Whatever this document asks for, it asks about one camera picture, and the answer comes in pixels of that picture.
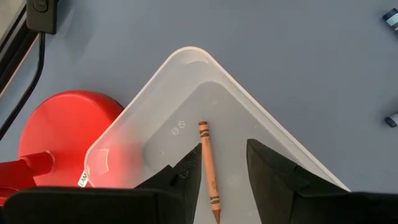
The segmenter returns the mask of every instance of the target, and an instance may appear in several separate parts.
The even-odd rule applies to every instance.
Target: red object
[[[9,184],[14,185],[12,190],[34,184],[77,187],[88,148],[122,110],[110,97],[88,91],[66,91],[45,100],[32,113],[22,132],[20,160],[7,169],[15,174],[23,170],[33,176],[34,183],[23,178],[23,183],[18,184],[19,175],[2,179],[4,164],[0,164],[0,205],[1,192],[10,193]]]

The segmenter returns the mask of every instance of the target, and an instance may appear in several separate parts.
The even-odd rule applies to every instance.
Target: translucent white bin
[[[129,161],[134,165],[123,167],[131,173],[119,179],[118,187],[135,187],[166,165],[174,166],[200,143],[199,121],[210,125],[223,223],[260,223],[246,164],[249,138],[347,189],[215,59],[196,47],[174,52],[89,148],[85,172],[90,184],[109,187],[99,180],[112,171],[112,151],[135,157]],[[202,171],[195,223],[214,222]]]

